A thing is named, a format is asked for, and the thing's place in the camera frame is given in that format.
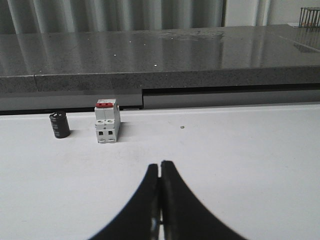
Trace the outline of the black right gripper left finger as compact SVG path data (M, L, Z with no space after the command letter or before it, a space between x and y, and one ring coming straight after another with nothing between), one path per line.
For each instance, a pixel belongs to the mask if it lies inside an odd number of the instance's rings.
M139 187L123 209L94 240L157 240L160 231L158 165L150 164Z

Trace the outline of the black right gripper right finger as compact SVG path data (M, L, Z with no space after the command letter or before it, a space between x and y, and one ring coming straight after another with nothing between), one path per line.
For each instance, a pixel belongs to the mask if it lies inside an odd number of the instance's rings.
M161 163L161 208L166 240L243 240L189 189L172 161Z

